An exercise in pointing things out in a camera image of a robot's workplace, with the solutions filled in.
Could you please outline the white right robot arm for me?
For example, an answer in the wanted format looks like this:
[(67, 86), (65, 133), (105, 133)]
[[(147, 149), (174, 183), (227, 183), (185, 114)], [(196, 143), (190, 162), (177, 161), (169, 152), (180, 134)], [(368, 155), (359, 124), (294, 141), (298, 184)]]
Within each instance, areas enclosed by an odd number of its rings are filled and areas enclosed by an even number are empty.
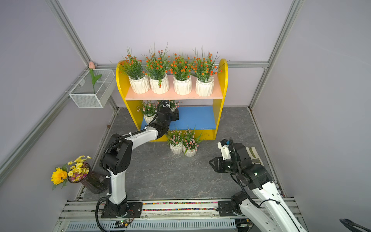
[(241, 192), (220, 201), (221, 216), (245, 216), (262, 232), (304, 232), (305, 228), (281, 197), (266, 168), (253, 162), (252, 152), (233, 139), (218, 142), (221, 157), (209, 161), (217, 173), (228, 173)]

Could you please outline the pink flower pot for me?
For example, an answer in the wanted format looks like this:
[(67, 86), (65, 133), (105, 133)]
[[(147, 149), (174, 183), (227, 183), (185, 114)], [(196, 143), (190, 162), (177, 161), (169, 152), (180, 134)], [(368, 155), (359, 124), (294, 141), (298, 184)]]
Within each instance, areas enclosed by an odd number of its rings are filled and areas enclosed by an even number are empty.
[(183, 134), (183, 151), (187, 157), (194, 157), (198, 151), (199, 143), (201, 143), (202, 134), (196, 135), (196, 130), (188, 129)]
[(178, 155), (183, 153), (183, 133), (181, 130), (169, 130), (166, 137), (173, 154)]
[(157, 103), (154, 101), (143, 101), (137, 106), (137, 111), (143, 113), (145, 122), (149, 124), (157, 113)]

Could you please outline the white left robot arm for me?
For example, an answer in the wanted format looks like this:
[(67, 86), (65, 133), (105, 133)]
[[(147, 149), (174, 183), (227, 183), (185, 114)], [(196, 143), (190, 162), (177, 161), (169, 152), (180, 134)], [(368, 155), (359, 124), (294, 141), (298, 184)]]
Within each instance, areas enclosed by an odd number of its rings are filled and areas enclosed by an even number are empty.
[(123, 217), (129, 212), (127, 194), (125, 190), (125, 174), (131, 162), (132, 151), (153, 140), (165, 135), (171, 122), (179, 119), (179, 112), (170, 108), (169, 100), (162, 100), (155, 110), (155, 117), (137, 132), (125, 135), (114, 134), (111, 136), (108, 146), (101, 155), (100, 167), (109, 173), (109, 193), (105, 197), (105, 208), (115, 213), (117, 217)]

